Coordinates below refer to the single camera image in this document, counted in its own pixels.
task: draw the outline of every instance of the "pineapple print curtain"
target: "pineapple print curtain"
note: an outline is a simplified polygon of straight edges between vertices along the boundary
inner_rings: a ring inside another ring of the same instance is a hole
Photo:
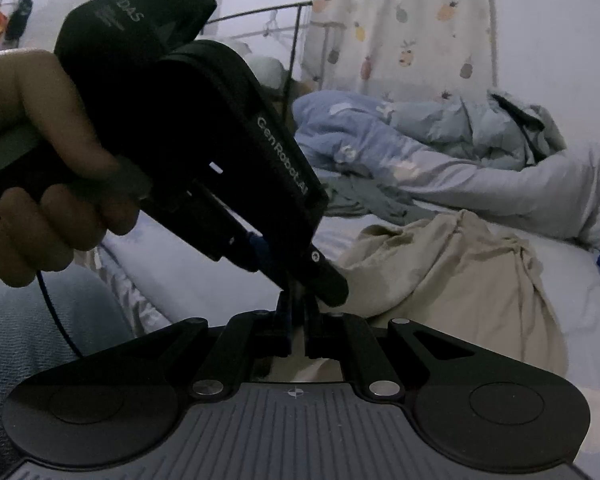
[[[304,65],[314,89],[391,101],[494,86],[490,0],[314,0]]]

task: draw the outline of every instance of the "white bed sheet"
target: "white bed sheet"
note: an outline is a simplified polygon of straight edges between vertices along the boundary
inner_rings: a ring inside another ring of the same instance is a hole
[[[325,256],[336,259],[364,227],[373,223],[385,222],[372,215],[325,218],[314,244]],[[566,242],[496,224],[490,228],[494,232],[510,230],[529,240],[542,263],[545,293],[567,343],[567,378],[583,391],[592,411],[590,431],[576,463],[600,480],[600,270],[595,256]],[[106,254],[101,258],[102,265],[118,274],[118,288],[125,288],[120,279],[123,269],[128,277],[126,287],[135,287],[148,300],[142,303],[143,318],[136,318],[146,332],[160,328],[165,319],[176,322],[202,316],[213,326],[225,324],[239,312],[275,309],[279,288],[264,275],[248,273],[226,260],[208,260],[145,215],[126,237],[107,235],[104,246],[109,255],[108,259]],[[128,316],[140,310],[129,304],[130,298],[131,303],[137,301],[133,294],[121,300],[127,304]]]

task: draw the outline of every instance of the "black cable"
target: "black cable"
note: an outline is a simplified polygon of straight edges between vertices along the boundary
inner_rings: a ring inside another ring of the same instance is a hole
[[[49,293],[46,291],[45,280],[42,279],[42,272],[37,270],[36,277],[38,278],[38,285],[40,286],[42,295],[45,297],[46,307],[49,309],[49,313],[51,314],[51,317],[54,319],[54,323],[58,327],[58,330],[62,334],[62,337],[64,337],[64,340],[69,345],[71,350],[74,351],[74,354],[78,357],[78,359],[81,359],[83,357],[82,352],[80,352],[80,350],[78,350],[78,347],[74,344],[74,342],[71,341],[71,338],[69,337],[68,333],[64,329],[64,326],[62,326],[62,323],[60,322],[58,313],[56,312],[53,304],[51,303],[51,298],[49,297]]]

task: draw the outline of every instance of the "blue textured pants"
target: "blue textured pants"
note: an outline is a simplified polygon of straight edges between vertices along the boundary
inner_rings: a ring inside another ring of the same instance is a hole
[[[84,355],[132,338],[112,293],[90,270],[71,264],[43,277],[62,324]],[[46,308],[38,282],[10,288],[0,281],[0,410],[4,398],[22,380],[74,359]],[[0,420],[0,475],[18,459]]]

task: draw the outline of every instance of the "khaki garment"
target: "khaki garment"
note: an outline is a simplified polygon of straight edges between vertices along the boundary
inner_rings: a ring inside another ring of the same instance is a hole
[[[364,229],[338,261],[349,299],[337,310],[385,328],[405,317],[560,376],[564,340],[526,241],[493,235],[474,213],[439,214],[406,227]],[[332,312],[321,305],[323,312]],[[301,334],[296,335],[301,346]],[[268,380],[339,379],[339,366],[299,354],[274,360]]]

